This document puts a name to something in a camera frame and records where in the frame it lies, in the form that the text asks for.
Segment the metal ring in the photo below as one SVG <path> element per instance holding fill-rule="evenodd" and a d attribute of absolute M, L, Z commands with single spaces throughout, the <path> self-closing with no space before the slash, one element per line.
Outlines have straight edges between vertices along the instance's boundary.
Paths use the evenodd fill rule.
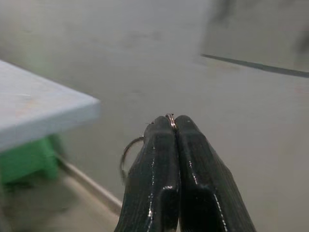
<path fill-rule="evenodd" d="M 170 126 L 173 128 L 173 130 L 176 129 L 176 124 L 175 124 L 175 119 L 174 119 L 174 114 L 166 114 L 165 117 L 169 119 Z"/>
<path fill-rule="evenodd" d="M 120 169 L 120 175 L 121 175 L 121 178 L 122 178 L 122 181 L 123 183 L 126 183 L 126 177 L 127 177 L 127 174 L 124 170 L 124 165 L 125 165 L 125 161 L 126 161 L 126 155 L 128 153 L 128 151 L 130 150 L 130 148 L 137 142 L 140 142 L 141 140 L 144 140 L 144 136 L 141 136 L 139 138 L 136 138 L 134 140 L 132 140 L 127 146 L 126 148 L 124 149 L 124 153 L 120 159 L 120 165 L 119 165 L 119 169 Z"/>

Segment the green object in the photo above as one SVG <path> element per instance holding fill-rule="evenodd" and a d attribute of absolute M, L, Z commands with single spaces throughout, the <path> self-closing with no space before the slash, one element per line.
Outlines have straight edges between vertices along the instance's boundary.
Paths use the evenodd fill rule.
<path fill-rule="evenodd" d="M 37 171 L 43 171 L 50 179 L 57 177 L 56 154 L 48 138 L 0 153 L 2 184 L 16 181 Z"/>

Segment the baseboard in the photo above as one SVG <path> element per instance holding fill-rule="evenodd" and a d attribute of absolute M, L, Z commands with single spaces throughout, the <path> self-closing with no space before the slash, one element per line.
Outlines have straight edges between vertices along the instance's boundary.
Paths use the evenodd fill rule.
<path fill-rule="evenodd" d="M 86 190 L 93 194 L 100 202 L 105 204 L 113 213 L 120 215 L 122 202 L 118 200 L 112 193 L 107 191 L 93 179 L 76 168 L 73 164 L 68 163 L 63 158 L 58 157 L 58 163 L 68 175 L 78 181 Z"/>

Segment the wall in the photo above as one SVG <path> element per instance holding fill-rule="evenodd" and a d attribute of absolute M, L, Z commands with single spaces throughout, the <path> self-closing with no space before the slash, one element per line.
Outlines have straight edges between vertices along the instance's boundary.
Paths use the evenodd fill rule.
<path fill-rule="evenodd" d="M 99 121 L 62 139 L 70 162 L 119 199 L 123 148 L 155 117 L 186 114 L 231 169 L 258 231 L 279 231 L 283 216 L 292 231 L 306 224 L 309 80 L 201 59 L 209 5 L 0 0 L 0 58 L 102 101 Z"/>

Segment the dark line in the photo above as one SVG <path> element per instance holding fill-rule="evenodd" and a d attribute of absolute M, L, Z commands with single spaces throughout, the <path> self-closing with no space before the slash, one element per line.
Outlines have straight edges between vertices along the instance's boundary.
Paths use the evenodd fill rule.
<path fill-rule="evenodd" d="M 230 63 L 234 63 L 234 64 L 239 64 L 239 65 L 247 66 L 247 67 L 250 67 L 250 68 L 260 69 L 260 70 L 267 71 L 267 72 L 280 73 L 280 74 L 284 74 L 284 75 L 293 75 L 293 76 L 300 76 L 300 77 L 309 78 L 309 72 L 297 71 L 297 70 L 292 70 L 292 69 L 277 68 L 277 67 L 273 67 L 273 66 L 267 66 L 267 65 L 264 65 L 264 64 L 252 63 L 252 62 L 236 60 L 236 59 L 229 59 L 229 58 L 224 58 L 224 57 L 217 57 L 217 56 L 212 56 L 212 55 L 202 54 L 202 56 L 207 57 L 207 58 L 222 60 L 222 61 L 226 61 L 226 62 L 230 62 Z"/>

